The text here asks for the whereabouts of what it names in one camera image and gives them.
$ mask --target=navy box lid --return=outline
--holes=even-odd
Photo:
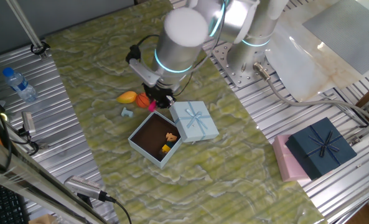
[[[286,146],[312,180],[357,155],[328,118],[293,134]]]

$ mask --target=basketball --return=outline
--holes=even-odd
[[[149,98],[146,93],[140,93],[136,98],[136,104],[141,108],[147,108],[149,106]]]

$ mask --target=metal mounting plate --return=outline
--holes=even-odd
[[[261,79],[261,76],[257,72],[243,72],[241,74],[238,74],[238,72],[234,72],[230,65],[227,62],[227,53],[231,49],[232,44],[231,43],[225,43],[218,47],[216,47],[212,54],[216,57],[217,62],[220,64],[220,66],[224,69],[224,71],[227,72],[228,78],[238,87],[242,88],[244,86],[247,86],[255,81],[258,81]],[[263,68],[269,73],[269,75],[273,74],[275,70],[270,66],[267,59],[261,63]]]

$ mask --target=plastic bottle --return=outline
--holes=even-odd
[[[34,87],[28,84],[28,81],[21,73],[15,72],[12,68],[5,68],[3,75],[5,76],[6,83],[17,92],[21,99],[27,103],[36,100],[37,94]]]

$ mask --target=light blue box lid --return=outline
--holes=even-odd
[[[183,142],[213,139],[219,135],[203,101],[175,102],[169,111]]]

